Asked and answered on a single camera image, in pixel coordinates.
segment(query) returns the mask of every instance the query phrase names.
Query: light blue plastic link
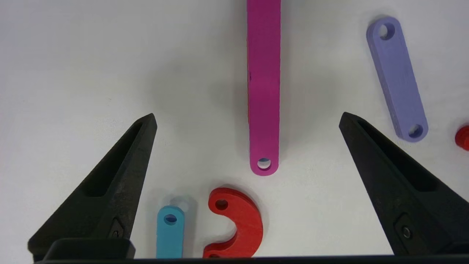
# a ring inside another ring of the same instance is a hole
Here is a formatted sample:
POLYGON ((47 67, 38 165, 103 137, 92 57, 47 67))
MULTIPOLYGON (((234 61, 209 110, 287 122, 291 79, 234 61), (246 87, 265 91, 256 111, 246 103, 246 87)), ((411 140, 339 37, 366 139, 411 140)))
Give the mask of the light blue plastic link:
POLYGON ((156 258, 182 258, 184 212, 176 206, 161 208, 156 225, 156 258))

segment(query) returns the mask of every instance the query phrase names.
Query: round hole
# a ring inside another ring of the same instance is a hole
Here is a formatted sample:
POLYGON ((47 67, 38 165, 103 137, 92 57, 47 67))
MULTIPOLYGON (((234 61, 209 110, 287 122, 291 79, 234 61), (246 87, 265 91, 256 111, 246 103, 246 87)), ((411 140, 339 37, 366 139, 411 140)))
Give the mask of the round hole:
POLYGON ((422 135, 424 129, 421 125, 415 124, 409 129, 409 136, 413 139, 416 139, 422 135))
POLYGON ((391 23, 384 23, 379 27, 379 37, 382 40, 388 40, 394 36, 394 33, 396 31, 396 28, 394 28, 394 25, 391 23))
POLYGON ((270 165, 271 165, 271 162, 269 159, 267 158, 261 158, 259 159, 259 161, 257 162, 257 166, 262 170, 262 171, 266 171, 268 169, 270 169, 270 165))
POLYGON ((165 223, 167 225, 174 225, 174 224, 176 224, 176 222, 177 222, 176 216, 171 215, 171 214, 165 215, 165 223))
POLYGON ((218 200, 218 201, 215 202, 215 207, 218 210, 223 211, 226 208, 228 208, 228 202, 226 200, 218 200))
POLYGON ((412 231, 411 231, 410 228, 408 228, 407 226, 403 226, 403 227, 402 227, 402 235, 403 235, 406 239, 411 239, 411 238, 412 238, 412 231))

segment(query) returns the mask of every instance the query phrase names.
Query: red c-shaped part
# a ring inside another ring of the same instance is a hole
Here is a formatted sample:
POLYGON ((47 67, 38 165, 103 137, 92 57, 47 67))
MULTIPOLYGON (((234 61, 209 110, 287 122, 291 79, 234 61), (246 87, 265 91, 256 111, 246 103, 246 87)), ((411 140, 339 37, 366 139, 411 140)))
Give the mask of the red c-shaped part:
POLYGON ((210 193, 208 207, 231 219, 236 224, 236 233, 226 242, 206 246, 203 258, 252 257, 264 234, 261 214, 254 202, 239 191, 217 188, 210 193))

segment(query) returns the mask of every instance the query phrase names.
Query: red plastic object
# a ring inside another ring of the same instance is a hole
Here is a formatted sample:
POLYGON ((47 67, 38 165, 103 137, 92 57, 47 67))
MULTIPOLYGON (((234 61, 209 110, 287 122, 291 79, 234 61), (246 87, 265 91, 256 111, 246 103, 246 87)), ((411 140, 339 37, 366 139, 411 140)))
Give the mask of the red plastic object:
POLYGON ((264 234, 261 214, 254 202, 239 191, 216 188, 210 193, 208 207, 231 219, 236 224, 236 233, 226 242, 206 246, 203 258, 252 257, 264 234))
POLYGON ((462 127, 456 133, 456 145, 460 146, 466 151, 469 151, 469 125, 462 127))

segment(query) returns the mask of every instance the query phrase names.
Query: plastic part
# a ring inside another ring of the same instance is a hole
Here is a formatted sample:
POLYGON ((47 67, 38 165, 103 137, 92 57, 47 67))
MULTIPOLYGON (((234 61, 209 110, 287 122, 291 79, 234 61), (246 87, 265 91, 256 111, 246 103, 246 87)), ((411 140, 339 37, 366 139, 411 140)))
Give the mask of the plastic part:
POLYGON ((469 125, 463 126, 456 133, 455 141, 456 145, 460 146, 466 151, 469 151, 469 125))
POLYGON ((359 116, 339 128, 396 256, 469 252, 466 200, 359 116))
POLYGON ((182 258, 184 212, 176 206, 165 206, 158 212, 156 258, 182 258))
POLYGON ((247 13, 250 165, 267 176, 279 167, 280 0, 247 0, 247 13))
POLYGON ((59 239, 130 239, 156 129, 153 114, 129 127, 30 238, 34 262, 43 260, 59 239))
POLYGON ((204 258, 252 257, 264 234, 261 214, 254 202, 239 191, 217 188, 210 193, 208 207, 231 219, 236 224, 236 233, 226 242, 206 246, 204 258))
POLYGON ((401 24, 393 17, 378 19, 366 38, 397 136, 409 142, 422 140, 428 124, 401 24), (380 34, 383 26, 386 34, 380 34))

